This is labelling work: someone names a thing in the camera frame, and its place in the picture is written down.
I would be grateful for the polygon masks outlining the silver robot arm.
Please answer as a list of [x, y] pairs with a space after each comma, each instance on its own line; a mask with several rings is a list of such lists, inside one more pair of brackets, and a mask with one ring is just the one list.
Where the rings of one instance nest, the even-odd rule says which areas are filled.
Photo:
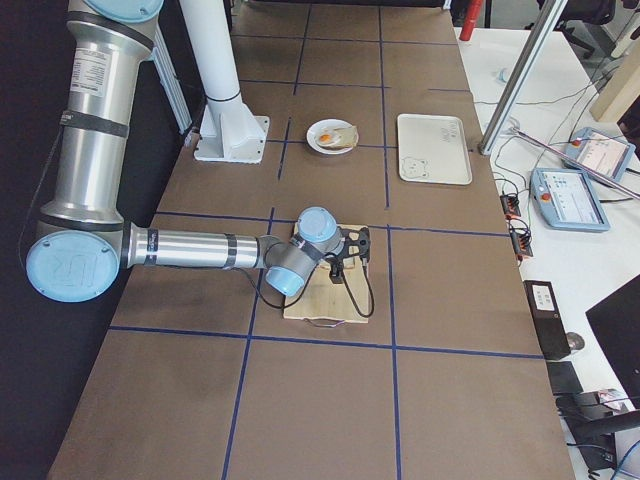
[[321, 262], [340, 269], [355, 253], [351, 231], [329, 211], [305, 209], [288, 241], [274, 236], [141, 228], [116, 203], [140, 64], [152, 56], [158, 1], [73, 1], [67, 26], [76, 51], [54, 198], [43, 206], [26, 273], [42, 295], [83, 302], [135, 265], [256, 268], [294, 296]]

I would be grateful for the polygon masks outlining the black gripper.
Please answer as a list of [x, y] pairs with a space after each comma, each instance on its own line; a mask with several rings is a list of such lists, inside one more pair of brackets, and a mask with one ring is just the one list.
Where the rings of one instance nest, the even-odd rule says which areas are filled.
[[328, 252], [325, 254], [325, 261], [329, 264], [331, 274], [342, 274], [345, 270], [345, 263], [351, 265], [353, 255], [349, 250], [341, 253]]

